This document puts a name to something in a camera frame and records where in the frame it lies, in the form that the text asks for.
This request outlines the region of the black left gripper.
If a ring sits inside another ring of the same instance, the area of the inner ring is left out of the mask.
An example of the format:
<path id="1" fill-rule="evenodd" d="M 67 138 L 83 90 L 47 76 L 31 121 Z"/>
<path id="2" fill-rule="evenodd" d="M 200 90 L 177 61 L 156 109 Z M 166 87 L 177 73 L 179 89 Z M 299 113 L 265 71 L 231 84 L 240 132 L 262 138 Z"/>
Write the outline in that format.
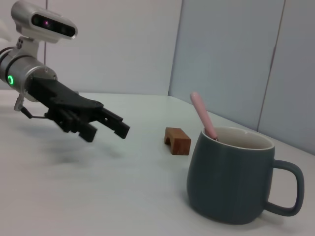
<path id="1" fill-rule="evenodd" d="M 103 108 L 103 104 L 80 96 L 57 80 L 33 78 L 28 93 L 48 108 L 48 119 L 64 132 L 78 133 L 88 143 L 94 140 L 97 131 L 89 121 L 95 110 L 97 121 L 120 138 L 125 139 L 130 129 L 122 117 Z"/>

